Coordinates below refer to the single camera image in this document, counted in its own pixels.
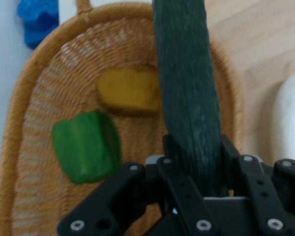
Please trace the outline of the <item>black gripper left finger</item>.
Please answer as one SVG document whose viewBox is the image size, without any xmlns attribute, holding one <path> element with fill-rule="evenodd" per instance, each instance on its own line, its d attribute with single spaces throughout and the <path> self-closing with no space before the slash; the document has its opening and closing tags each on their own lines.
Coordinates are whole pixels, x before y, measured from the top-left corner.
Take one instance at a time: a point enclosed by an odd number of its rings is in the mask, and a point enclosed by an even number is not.
<svg viewBox="0 0 295 236">
<path fill-rule="evenodd" d="M 158 204 L 162 218 L 150 235 L 217 236 L 219 226 L 194 182 L 178 163 L 180 149 L 163 137 L 165 155 L 154 164 L 126 163 L 58 224 L 59 236 L 120 236 Z"/>
</svg>

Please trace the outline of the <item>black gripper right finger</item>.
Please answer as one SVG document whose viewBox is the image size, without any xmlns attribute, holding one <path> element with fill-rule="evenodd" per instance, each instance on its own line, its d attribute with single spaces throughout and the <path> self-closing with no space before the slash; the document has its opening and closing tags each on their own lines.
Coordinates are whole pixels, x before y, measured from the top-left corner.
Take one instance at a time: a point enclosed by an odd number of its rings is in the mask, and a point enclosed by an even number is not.
<svg viewBox="0 0 295 236">
<path fill-rule="evenodd" d="M 295 160 L 271 167 L 252 155 L 241 155 L 227 135 L 221 137 L 227 186 L 250 203 L 259 236 L 295 236 Z"/>
</svg>

